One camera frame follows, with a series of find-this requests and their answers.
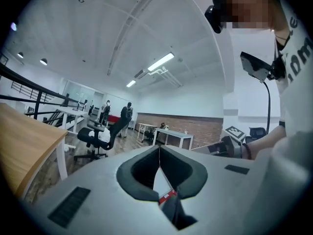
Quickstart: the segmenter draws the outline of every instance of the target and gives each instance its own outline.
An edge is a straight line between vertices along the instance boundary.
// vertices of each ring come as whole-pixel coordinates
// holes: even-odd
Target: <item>white desk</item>
[[[145,124],[145,123],[139,123],[139,130],[138,130],[138,137],[137,137],[137,139],[139,138],[139,133],[140,133],[140,131],[143,131],[142,140],[141,140],[142,143],[143,143],[143,139],[144,139],[144,137],[145,137],[146,127],[153,127],[153,128],[156,128],[155,125],[150,125],[150,124]]]
[[[167,145],[168,135],[180,138],[180,143],[179,143],[180,148],[182,148],[182,143],[184,142],[184,139],[190,139],[189,150],[191,150],[191,145],[194,139],[194,135],[184,134],[178,131],[164,130],[164,129],[157,128],[155,129],[155,138],[153,139],[153,145],[156,144],[157,132],[162,132],[166,134],[165,145]]]
[[[56,110],[59,110],[60,112],[63,112],[64,113],[64,117],[63,117],[63,122],[62,122],[62,129],[66,129],[66,124],[67,124],[67,116],[68,115],[74,115],[75,116],[75,120],[74,120],[74,127],[73,127],[73,131],[68,131],[72,134],[75,134],[77,135],[78,133],[76,132],[76,127],[77,127],[77,119],[79,116],[81,115],[86,115],[88,114],[88,112],[83,112],[83,111],[75,111],[73,110],[72,107],[55,107]],[[64,148],[65,150],[67,150],[67,148],[73,148],[75,149],[76,146],[73,146],[73,145],[69,145],[69,144],[64,144]]]

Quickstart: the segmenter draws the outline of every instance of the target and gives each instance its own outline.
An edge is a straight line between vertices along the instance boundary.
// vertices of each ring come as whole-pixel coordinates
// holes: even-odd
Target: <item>black cable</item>
[[[269,122],[270,122],[270,94],[269,94],[269,89],[268,89],[268,85],[264,82],[264,85],[266,87],[266,89],[268,90],[268,125],[266,128],[266,135],[269,132]]]

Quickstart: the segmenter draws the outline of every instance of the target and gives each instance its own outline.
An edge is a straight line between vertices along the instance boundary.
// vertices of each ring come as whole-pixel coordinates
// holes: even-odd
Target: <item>brick wall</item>
[[[138,113],[135,130],[139,130],[139,123],[151,124],[160,127],[163,122],[170,127],[170,130],[184,132],[186,129],[188,134],[194,135],[192,149],[218,142],[220,140],[223,125],[222,118],[184,117]],[[158,140],[160,142],[165,142],[165,137],[164,133],[160,133]],[[179,141],[179,138],[169,136],[167,143],[179,146]],[[184,140],[183,148],[189,148],[189,139]]]

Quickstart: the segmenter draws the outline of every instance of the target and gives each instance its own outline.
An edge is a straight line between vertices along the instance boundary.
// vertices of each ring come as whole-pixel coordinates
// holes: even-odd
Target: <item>railing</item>
[[[19,93],[31,98],[31,99],[37,99],[39,91],[31,89],[27,86],[21,85],[17,82],[12,82],[11,88],[18,91]],[[47,93],[42,93],[41,100],[44,102],[49,102],[54,97],[47,95]]]
[[[54,113],[60,113],[60,111],[53,111],[53,112],[38,112],[39,105],[57,105],[57,106],[64,106],[64,107],[74,107],[76,109],[83,108],[79,105],[79,102],[69,98],[69,95],[63,96],[56,92],[53,92],[51,90],[48,90],[38,84],[33,83],[32,81],[20,76],[19,74],[15,73],[14,71],[10,70],[8,67],[4,66],[3,64],[0,64],[0,76],[6,77],[7,79],[10,79],[12,81],[12,89],[19,90],[20,93],[29,96],[29,99],[20,98],[20,97],[12,97],[12,96],[6,96],[0,94],[0,99],[6,99],[6,100],[13,100],[13,101],[20,101],[20,102],[29,102],[29,103],[35,103],[35,110],[33,113],[26,113],[27,116],[34,116],[34,119],[37,119],[38,115],[42,114],[54,114]],[[57,103],[50,103],[48,102],[50,99],[57,97],[64,99],[63,104],[57,104]],[[44,121],[45,123],[49,123],[55,120],[60,120],[61,118],[55,119],[49,119]]]

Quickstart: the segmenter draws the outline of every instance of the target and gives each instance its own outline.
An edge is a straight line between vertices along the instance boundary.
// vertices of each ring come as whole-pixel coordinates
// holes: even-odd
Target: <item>black metal railing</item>
[[[12,81],[11,88],[14,90],[19,90],[20,93],[29,96],[29,99],[20,98],[20,97],[13,97],[13,96],[7,96],[7,95],[1,95],[0,99],[6,99],[6,100],[13,100],[13,101],[20,101],[20,102],[29,102],[29,103],[35,103],[35,109],[34,112],[26,113],[27,116],[34,116],[34,119],[37,119],[38,115],[42,114],[53,114],[49,120],[44,121],[45,123],[50,123],[55,120],[60,120],[62,117],[57,117],[60,111],[53,111],[53,112],[38,112],[39,105],[57,105],[57,106],[64,106],[64,107],[74,107],[76,109],[83,108],[83,106],[80,106],[79,102],[69,98],[69,94],[67,96],[60,95],[56,92],[53,92],[51,90],[48,90],[38,84],[35,84],[34,82],[22,77],[21,75],[15,73],[14,71],[10,70],[8,67],[6,67],[3,64],[0,64],[0,76],[6,77],[7,79]],[[62,104],[57,103],[50,103],[48,102],[54,97],[58,97],[61,99],[64,99],[64,102]],[[71,116],[68,117],[68,122],[70,122],[72,119]]]
[[[37,99],[39,94],[39,91],[31,89],[14,81],[12,82],[11,88],[31,99]],[[54,99],[53,96],[50,96],[47,93],[42,93],[41,101],[49,102],[52,99]]]

